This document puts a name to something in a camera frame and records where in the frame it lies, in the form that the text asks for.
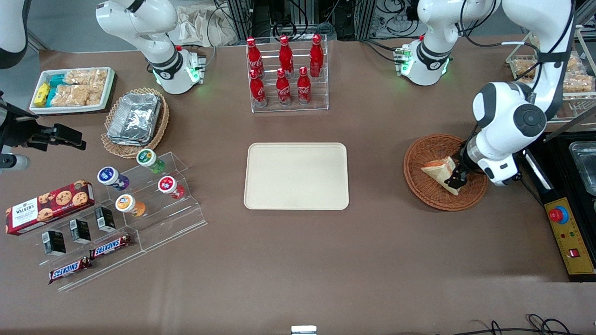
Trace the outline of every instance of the power switch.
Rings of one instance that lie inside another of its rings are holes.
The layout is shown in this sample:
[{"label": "power switch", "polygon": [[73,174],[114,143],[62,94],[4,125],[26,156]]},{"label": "power switch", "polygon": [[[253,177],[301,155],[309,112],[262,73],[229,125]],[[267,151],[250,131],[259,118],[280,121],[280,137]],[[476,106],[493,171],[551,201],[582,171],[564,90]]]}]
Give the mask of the power switch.
[{"label": "power switch", "polygon": [[569,257],[570,258],[579,257],[579,250],[578,249],[569,249]]}]

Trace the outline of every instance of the black small box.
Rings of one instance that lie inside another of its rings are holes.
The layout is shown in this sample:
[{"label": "black small box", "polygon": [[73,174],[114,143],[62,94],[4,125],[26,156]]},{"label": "black small box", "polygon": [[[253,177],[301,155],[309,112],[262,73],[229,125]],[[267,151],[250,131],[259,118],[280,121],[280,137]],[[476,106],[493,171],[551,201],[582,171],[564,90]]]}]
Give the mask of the black small box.
[{"label": "black small box", "polygon": [[116,224],[114,223],[114,216],[111,210],[105,207],[98,207],[95,209],[95,218],[97,219],[97,228],[99,230],[107,232],[116,230]]},{"label": "black small box", "polygon": [[41,240],[44,243],[44,252],[46,255],[60,256],[66,253],[64,245],[64,236],[58,231],[47,231],[41,234]]},{"label": "black small box", "polygon": [[89,225],[85,221],[70,220],[70,235],[72,235],[74,242],[82,244],[91,242]]}]

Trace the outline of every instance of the yellow control panel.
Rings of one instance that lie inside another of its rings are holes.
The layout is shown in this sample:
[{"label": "yellow control panel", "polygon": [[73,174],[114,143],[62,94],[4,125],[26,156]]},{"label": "yellow control panel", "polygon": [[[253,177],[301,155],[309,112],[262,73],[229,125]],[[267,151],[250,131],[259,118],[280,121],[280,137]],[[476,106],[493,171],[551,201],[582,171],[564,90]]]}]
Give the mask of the yellow control panel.
[{"label": "yellow control panel", "polygon": [[570,275],[594,274],[592,260],[590,260],[567,198],[547,203],[544,208],[567,267],[567,273]]}]

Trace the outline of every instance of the walkers cookie box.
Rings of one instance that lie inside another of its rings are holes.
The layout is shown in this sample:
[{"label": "walkers cookie box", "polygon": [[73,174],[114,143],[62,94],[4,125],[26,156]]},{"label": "walkers cookie box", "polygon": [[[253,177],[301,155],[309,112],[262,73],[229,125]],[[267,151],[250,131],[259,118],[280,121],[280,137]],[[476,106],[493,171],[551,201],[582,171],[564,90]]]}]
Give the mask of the walkers cookie box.
[{"label": "walkers cookie box", "polygon": [[6,233],[21,235],[95,204],[93,189],[80,180],[6,210]]}]

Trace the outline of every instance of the bread slice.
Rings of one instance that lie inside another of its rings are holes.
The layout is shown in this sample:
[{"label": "bread slice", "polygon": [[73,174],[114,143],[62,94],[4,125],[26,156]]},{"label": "bread slice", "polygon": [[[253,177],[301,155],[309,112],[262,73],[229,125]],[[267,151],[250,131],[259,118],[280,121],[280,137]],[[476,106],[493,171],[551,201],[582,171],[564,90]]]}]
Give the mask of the bread slice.
[{"label": "bread slice", "polygon": [[424,173],[429,175],[431,178],[436,180],[442,187],[448,190],[451,194],[457,196],[460,193],[460,189],[457,190],[447,186],[445,180],[451,177],[453,170],[455,169],[455,162],[451,157],[447,156],[444,159],[434,160],[426,163],[420,168]]}]

